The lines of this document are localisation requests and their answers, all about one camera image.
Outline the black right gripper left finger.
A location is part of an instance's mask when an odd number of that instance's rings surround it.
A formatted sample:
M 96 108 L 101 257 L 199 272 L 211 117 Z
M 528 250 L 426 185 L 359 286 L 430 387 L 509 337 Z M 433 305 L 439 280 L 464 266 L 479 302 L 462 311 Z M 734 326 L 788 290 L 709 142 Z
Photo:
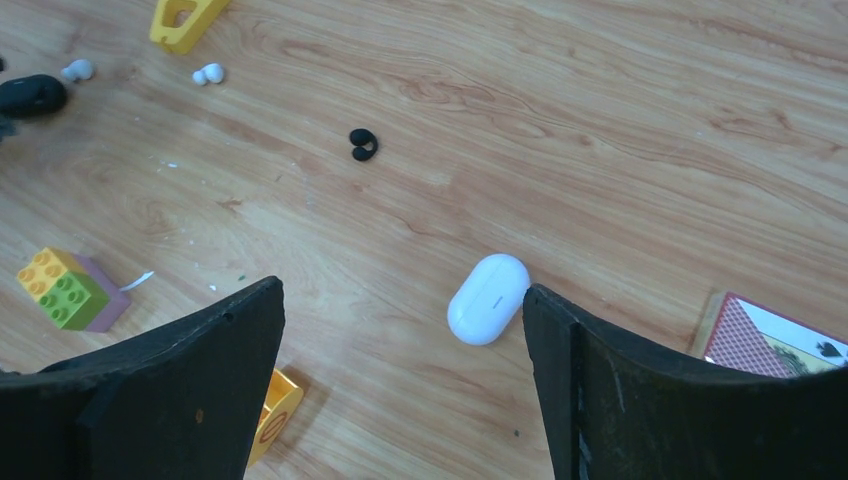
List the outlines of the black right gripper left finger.
M 5 479 L 240 479 L 285 326 L 274 276 L 44 369 L 1 376 Z

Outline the white earbud charging case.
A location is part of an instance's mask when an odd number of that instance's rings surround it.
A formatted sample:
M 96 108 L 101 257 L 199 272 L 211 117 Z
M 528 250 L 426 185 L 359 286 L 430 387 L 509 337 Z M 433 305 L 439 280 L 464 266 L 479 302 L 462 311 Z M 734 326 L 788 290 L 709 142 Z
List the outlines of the white earbud charging case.
M 529 272 L 518 258 L 505 253 L 484 257 L 448 304 L 451 332 L 472 346 L 494 342 L 521 308 L 530 285 Z

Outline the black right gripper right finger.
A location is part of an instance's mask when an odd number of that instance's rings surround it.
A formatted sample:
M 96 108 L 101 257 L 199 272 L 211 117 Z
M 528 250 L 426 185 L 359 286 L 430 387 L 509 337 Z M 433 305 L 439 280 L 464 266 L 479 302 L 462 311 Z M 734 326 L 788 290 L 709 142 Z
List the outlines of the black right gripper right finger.
M 847 371 L 778 379 L 672 350 L 534 284 L 523 301 L 558 479 L 843 479 Z

